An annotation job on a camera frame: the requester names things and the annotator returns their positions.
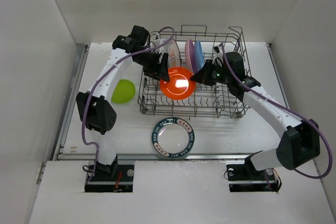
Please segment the pink plate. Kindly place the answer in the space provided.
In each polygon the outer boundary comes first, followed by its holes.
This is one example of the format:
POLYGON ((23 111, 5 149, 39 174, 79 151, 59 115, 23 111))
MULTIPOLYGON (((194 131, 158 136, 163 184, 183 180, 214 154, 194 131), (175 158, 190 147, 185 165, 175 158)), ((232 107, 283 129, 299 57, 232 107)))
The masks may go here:
POLYGON ((190 72, 196 74, 197 67, 195 62, 195 47, 193 41, 190 39, 188 39, 185 43, 185 60, 190 72))

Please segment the blue plate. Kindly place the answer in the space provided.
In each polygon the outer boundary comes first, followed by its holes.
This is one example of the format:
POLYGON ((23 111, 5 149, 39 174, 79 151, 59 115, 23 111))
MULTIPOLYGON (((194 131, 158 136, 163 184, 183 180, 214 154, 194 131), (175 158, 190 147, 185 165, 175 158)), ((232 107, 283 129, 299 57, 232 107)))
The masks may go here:
POLYGON ((205 64, 201 42, 197 40, 195 42, 194 47, 195 47, 196 71, 200 71, 205 64))

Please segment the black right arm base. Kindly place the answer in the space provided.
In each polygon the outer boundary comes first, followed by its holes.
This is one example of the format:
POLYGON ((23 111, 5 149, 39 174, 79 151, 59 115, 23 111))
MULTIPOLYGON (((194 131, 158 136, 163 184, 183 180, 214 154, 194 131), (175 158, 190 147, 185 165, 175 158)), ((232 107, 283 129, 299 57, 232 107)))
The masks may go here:
POLYGON ((247 172, 244 164, 227 164, 226 168, 223 176, 228 180, 231 193, 278 193, 282 187, 282 180, 273 168, 252 172, 247 172))

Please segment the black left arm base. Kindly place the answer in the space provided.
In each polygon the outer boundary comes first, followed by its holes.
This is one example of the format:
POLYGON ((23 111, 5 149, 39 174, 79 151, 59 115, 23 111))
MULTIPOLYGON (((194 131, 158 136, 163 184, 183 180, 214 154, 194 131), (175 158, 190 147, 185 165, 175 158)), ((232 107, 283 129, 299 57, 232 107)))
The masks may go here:
POLYGON ((87 173, 86 193, 132 193, 134 179, 134 163, 115 160, 111 165, 103 165, 97 162, 84 165, 87 173))

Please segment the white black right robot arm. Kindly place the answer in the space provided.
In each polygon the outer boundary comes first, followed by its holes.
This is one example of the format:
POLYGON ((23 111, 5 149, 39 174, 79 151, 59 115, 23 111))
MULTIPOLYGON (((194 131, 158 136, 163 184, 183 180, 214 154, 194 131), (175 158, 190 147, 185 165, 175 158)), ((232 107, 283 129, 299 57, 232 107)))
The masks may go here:
POLYGON ((269 168, 294 170, 320 155, 317 123, 279 108, 261 84, 246 75, 239 53, 228 52, 221 60, 206 60, 191 80, 207 86, 227 85, 230 94, 256 111, 278 134, 280 142, 276 148, 253 153, 245 159, 243 172, 246 177, 254 179, 269 168))

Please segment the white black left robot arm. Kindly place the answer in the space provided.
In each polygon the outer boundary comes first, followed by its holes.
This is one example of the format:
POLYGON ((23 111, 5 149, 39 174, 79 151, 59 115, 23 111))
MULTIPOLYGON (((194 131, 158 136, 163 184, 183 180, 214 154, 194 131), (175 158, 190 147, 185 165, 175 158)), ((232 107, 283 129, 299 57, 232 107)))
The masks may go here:
POLYGON ((157 79, 169 81, 168 54, 158 52, 175 36, 171 35, 157 46, 150 46, 150 33, 144 27, 133 26, 129 35, 118 35, 112 43, 110 56, 99 77, 86 92, 79 92, 76 104, 81 120, 81 137, 84 145, 96 148, 92 167, 85 169, 87 181, 91 181, 97 172, 105 179, 117 176, 117 154, 112 146, 110 131, 117 120, 117 113, 111 105, 111 98, 124 72, 133 64, 142 66, 145 74, 157 79))

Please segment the lime green plate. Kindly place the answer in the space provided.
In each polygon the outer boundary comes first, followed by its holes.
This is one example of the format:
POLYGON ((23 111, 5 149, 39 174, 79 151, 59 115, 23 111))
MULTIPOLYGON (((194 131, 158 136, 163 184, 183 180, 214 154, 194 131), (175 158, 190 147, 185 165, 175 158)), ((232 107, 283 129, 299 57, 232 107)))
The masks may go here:
POLYGON ((135 85, 130 80, 121 79, 111 97, 111 102, 116 104, 128 103, 135 95, 135 85))

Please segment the white plate teal rim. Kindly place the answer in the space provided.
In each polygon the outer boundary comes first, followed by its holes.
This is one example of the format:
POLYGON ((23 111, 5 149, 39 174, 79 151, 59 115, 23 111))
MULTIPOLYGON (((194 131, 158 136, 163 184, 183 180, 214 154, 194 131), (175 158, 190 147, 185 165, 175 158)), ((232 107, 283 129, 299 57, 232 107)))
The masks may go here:
POLYGON ((153 128, 151 142, 161 156, 170 159, 182 158, 193 148, 195 132, 188 121, 182 118, 164 118, 153 128))

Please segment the white plate orange sunburst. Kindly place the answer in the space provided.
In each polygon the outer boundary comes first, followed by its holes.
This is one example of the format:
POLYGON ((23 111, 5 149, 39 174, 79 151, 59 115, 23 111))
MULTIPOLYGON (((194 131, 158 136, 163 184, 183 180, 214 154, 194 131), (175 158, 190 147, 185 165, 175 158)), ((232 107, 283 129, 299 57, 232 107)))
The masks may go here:
POLYGON ((169 43, 169 68, 180 66, 180 49, 177 42, 172 39, 169 43))

